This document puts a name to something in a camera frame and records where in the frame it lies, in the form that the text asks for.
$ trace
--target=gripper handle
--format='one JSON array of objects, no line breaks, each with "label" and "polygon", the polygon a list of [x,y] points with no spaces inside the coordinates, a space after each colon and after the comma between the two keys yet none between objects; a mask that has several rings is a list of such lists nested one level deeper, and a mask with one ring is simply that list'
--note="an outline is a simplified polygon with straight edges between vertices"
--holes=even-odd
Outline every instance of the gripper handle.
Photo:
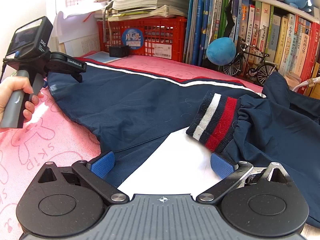
[{"label": "gripper handle", "polygon": [[[29,78],[35,95],[39,93],[44,85],[43,76],[39,73],[35,73],[34,77],[30,77],[27,70],[18,70],[17,76]],[[23,110],[26,109],[26,101],[30,101],[32,96],[33,94],[26,94],[22,89],[13,91],[4,109],[0,128],[23,128]]]}]

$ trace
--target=blue ball plush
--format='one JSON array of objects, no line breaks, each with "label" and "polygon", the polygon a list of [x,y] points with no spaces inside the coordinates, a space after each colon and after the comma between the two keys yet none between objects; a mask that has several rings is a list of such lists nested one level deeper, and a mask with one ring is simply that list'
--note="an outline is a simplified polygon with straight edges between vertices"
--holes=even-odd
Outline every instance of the blue ball plush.
[{"label": "blue ball plush", "polygon": [[223,66],[236,56],[236,46],[228,37],[219,38],[209,44],[206,54],[213,64]]}]

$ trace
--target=blue round sticker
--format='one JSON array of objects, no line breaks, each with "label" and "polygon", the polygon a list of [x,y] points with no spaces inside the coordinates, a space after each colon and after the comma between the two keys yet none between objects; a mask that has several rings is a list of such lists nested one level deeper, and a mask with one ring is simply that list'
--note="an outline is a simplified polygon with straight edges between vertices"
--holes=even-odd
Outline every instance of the blue round sticker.
[{"label": "blue round sticker", "polygon": [[127,29],[122,34],[122,43],[130,49],[140,49],[143,46],[143,33],[139,29]]}]

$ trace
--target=metal screw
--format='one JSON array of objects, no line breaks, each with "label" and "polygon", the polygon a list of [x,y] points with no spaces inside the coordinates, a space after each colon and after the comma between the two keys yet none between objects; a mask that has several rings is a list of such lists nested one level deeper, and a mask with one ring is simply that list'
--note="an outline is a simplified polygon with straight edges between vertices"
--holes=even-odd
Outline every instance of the metal screw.
[{"label": "metal screw", "polygon": [[115,193],[111,196],[111,199],[113,201],[116,201],[116,202],[122,202],[122,201],[125,201],[127,198],[127,196],[125,194],[122,194],[122,193]]},{"label": "metal screw", "polygon": [[202,193],[199,195],[199,199],[201,201],[205,201],[205,202],[212,201],[212,200],[214,200],[214,195],[212,195],[210,193]]}]

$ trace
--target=small screen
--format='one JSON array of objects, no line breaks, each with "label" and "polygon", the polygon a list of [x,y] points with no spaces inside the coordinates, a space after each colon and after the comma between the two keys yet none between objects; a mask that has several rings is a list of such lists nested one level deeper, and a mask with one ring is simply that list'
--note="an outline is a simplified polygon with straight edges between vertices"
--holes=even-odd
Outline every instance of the small screen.
[{"label": "small screen", "polygon": [[42,19],[39,19],[18,29],[13,35],[9,51],[14,51],[25,44],[32,43],[36,37],[41,22]]}]

